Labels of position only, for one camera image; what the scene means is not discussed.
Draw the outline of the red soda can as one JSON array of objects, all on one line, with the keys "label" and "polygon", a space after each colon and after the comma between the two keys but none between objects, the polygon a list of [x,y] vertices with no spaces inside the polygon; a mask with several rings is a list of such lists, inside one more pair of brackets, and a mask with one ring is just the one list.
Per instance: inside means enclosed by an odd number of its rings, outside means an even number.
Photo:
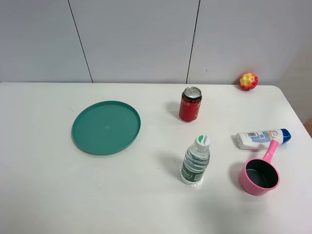
[{"label": "red soda can", "polygon": [[201,105],[202,93],[197,87],[187,87],[182,92],[179,117],[184,122],[196,120]]}]

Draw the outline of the teal round plate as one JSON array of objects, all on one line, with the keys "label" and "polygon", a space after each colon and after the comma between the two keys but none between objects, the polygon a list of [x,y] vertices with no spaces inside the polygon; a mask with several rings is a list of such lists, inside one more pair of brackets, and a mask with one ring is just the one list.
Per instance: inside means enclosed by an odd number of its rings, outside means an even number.
[{"label": "teal round plate", "polygon": [[82,151],[108,156],[129,147],[141,128],[139,113],[121,101],[102,101],[84,109],[75,119],[71,135]]}]

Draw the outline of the clear water bottle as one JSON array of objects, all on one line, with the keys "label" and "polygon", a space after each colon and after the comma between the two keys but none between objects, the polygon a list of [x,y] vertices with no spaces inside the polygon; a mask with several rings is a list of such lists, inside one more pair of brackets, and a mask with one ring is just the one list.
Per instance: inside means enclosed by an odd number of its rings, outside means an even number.
[{"label": "clear water bottle", "polygon": [[210,144],[209,137],[201,134],[187,149],[180,170],[181,178],[186,184],[197,185],[202,182],[210,162]]}]

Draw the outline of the red yellow toy ball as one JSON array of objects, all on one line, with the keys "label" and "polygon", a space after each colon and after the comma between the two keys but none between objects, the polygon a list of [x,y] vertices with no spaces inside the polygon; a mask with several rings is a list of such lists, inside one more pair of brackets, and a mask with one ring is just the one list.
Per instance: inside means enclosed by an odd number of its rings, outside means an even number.
[{"label": "red yellow toy ball", "polygon": [[244,73],[239,78],[240,88],[249,91],[258,85],[258,77],[253,73]]}]

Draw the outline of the white blue shampoo bottle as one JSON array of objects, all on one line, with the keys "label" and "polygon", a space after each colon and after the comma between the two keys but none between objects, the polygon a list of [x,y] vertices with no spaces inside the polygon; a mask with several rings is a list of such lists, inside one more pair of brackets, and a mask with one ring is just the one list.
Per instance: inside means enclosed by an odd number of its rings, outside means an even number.
[{"label": "white blue shampoo bottle", "polygon": [[285,144],[291,139],[291,134],[287,129],[262,130],[245,133],[237,133],[236,143],[243,150],[267,149],[271,140],[276,140],[279,145]]}]

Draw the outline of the pink saucepan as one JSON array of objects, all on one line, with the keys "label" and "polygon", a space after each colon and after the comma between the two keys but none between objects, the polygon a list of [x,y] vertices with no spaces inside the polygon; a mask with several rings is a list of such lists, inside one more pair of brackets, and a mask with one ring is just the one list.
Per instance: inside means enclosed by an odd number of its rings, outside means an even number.
[{"label": "pink saucepan", "polygon": [[251,195],[260,196],[278,186],[279,174],[271,164],[278,145],[278,141],[271,140],[263,158],[253,158],[246,162],[238,177],[244,191]]}]

